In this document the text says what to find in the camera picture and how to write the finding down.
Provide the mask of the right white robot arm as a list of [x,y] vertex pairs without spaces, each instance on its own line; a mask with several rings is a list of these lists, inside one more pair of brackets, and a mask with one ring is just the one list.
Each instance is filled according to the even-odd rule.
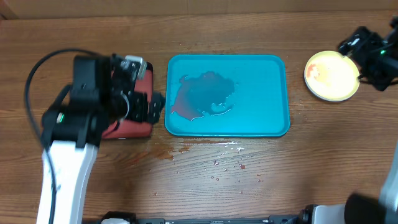
[[[358,81],[379,91],[397,84],[396,16],[390,26],[385,37],[360,26],[338,46],[360,66]],[[397,153],[378,199],[353,193],[341,205],[309,205],[287,223],[397,223]]]

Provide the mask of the white plate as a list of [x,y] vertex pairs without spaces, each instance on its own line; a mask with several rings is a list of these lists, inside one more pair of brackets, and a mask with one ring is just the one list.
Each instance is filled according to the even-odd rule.
[[309,91],[325,101],[339,102],[351,98],[359,88],[359,82],[353,78],[326,76],[317,80],[304,76]]

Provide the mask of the yellow-green plate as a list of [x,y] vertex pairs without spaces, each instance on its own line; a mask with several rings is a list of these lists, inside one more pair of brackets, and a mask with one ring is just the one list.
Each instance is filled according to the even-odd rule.
[[359,82],[359,70],[355,63],[347,56],[335,51],[322,51],[313,55],[307,62],[303,76],[321,77],[335,76],[353,78]]

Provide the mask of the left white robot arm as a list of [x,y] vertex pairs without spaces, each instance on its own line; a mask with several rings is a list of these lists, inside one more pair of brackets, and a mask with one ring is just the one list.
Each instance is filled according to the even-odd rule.
[[81,223],[100,142],[150,134],[165,104],[152,72],[141,57],[76,51],[73,81],[42,116],[38,223]]

